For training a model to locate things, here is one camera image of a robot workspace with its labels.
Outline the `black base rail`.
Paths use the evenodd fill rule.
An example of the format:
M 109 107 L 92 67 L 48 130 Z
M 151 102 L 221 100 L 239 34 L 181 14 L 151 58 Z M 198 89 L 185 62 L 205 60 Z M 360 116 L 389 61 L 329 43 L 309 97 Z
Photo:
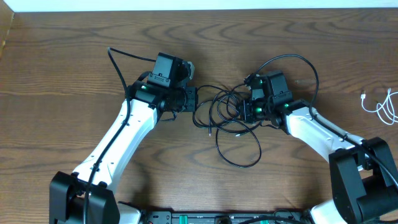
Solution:
M 242 223 L 260 217 L 267 217 L 267 219 L 256 221 L 256 223 L 346 223 L 342 218 L 336 218 L 332 221 L 323 218 L 316 220 L 310 215 L 310 212 L 281 209 L 266 213 L 142 210 L 138 224 Z

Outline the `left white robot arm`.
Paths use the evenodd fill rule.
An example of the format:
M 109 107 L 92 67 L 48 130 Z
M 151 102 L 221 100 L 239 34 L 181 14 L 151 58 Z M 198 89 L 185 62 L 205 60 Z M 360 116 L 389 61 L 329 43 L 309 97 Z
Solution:
M 121 176 L 136 149 L 163 113 L 193 112 L 197 89 L 188 86 L 192 62 L 159 53 L 154 68 L 132 84 L 123 82 L 124 101 L 114 123 L 90 155 L 67 174 L 57 172 L 49 186 L 50 223 L 140 223 L 142 212 L 117 202 Z

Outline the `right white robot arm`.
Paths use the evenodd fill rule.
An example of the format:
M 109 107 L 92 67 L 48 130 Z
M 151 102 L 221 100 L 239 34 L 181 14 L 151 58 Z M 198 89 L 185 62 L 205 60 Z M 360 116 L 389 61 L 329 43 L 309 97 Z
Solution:
M 397 210 L 397 167 L 385 140 L 346 132 L 294 100 L 281 71 L 250 74 L 244 85 L 250 95 L 239 107 L 243 121 L 270 121 L 329 164 L 332 198 L 309 210 L 312 223 L 380 223 Z

